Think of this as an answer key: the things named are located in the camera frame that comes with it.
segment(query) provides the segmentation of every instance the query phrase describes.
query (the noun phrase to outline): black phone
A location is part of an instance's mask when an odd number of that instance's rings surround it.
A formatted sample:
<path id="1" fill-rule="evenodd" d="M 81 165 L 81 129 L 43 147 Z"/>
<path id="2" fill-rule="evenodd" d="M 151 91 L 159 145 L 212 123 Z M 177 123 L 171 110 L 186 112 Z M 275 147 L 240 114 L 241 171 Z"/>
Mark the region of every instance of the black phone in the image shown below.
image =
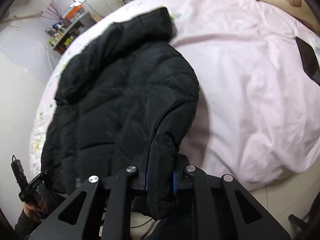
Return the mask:
<path id="1" fill-rule="evenodd" d="M 320 68 L 315 51 L 308 43 L 299 37 L 296 37 L 296 43 L 299 48 L 303 70 L 314 82 L 320 86 Z"/>

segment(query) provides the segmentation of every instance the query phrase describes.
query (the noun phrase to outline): tile floor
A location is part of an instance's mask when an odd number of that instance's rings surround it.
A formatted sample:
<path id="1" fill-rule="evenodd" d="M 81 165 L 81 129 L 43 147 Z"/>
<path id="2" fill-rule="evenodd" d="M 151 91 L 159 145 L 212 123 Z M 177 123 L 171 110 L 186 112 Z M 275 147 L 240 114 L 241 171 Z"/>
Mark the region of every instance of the tile floor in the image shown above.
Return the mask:
<path id="1" fill-rule="evenodd" d="M 294 214 L 305 219 L 319 191 L 320 158 L 304 173 L 276 180 L 263 188 L 253 190 L 251 194 L 293 237 L 299 229 L 292 226 L 288 216 Z M 142 214 L 132 213 L 131 226 L 141 225 L 149 219 Z M 131 229 L 132 240 L 140 240 L 151 224 L 152 221 L 140 228 Z"/>

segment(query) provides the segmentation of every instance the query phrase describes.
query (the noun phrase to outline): cable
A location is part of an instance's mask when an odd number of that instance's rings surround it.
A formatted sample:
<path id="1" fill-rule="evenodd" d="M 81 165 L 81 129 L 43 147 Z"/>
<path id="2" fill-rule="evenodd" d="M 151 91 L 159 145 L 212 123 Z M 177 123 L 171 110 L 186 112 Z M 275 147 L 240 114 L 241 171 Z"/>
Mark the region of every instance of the cable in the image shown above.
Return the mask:
<path id="1" fill-rule="evenodd" d="M 142 224 L 142 225 L 140 225 L 140 226 L 132 227 L 132 228 L 139 228 L 139 227 L 142 227 L 142 226 L 146 225 L 147 223 L 149 223 L 151 220 L 152 220 L 152 219 L 148 220 L 147 222 L 143 223 L 143 224 Z"/>
<path id="2" fill-rule="evenodd" d="M 109 7 L 109 5 L 108 5 L 107 1 L 106 1 L 106 0 L 104 0 L 104 2 L 106 3 L 106 6 L 108 7 L 108 9 L 109 9 L 111 12 L 113 12 L 113 10 L 111 10 L 111 8 Z"/>
<path id="3" fill-rule="evenodd" d="M 153 229 L 154 225 L 157 223 L 157 221 L 154 221 L 149 228 L 149 230 L 141 237 L 141 240 L 144 240 L 144 238 L 150 233 L 150 231 Z"/>
<path id="4" fill-rule="evenodd" d="M 84 1 L 96 14 L 98 14 L 89 4 L 88 4 L 88 2 L 87 1 Z"/>

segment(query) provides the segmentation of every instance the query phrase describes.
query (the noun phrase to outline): person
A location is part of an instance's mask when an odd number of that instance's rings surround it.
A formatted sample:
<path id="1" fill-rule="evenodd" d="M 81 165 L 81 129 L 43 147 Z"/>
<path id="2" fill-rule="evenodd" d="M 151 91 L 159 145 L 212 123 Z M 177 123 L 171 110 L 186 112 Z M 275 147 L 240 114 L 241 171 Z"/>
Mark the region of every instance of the person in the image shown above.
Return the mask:
<path id="1" fill-rule="evenodd" d="M 43 183 L 39 185 L 34 197 L 38 205 L 24 202 L 21 215 L 14 227 L 18 236 L 23 240 L 28 240 L 30 234 L 41 224 L 40 211 L 50 214 L 65 200 L 63 196 L 48 190 Z"/>

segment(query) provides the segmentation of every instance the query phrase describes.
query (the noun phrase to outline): black jacket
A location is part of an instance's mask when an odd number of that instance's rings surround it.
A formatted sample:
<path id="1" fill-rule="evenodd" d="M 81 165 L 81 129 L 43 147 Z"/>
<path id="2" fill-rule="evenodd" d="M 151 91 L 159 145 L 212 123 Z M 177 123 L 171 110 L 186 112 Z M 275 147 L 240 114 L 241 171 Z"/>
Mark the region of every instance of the black jacket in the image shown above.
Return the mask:
<path id="1" fill-rule="evenodd" d="M 150 154 L 147 203 L 160 219 L 175 206 L 173 158 L 196 114 L 199 84 L 168 41 L 166 8 L 113 23 L 63 71 L 47 131 L 45 183 L 71 194 L 91 175 L 106 177 Z"/>

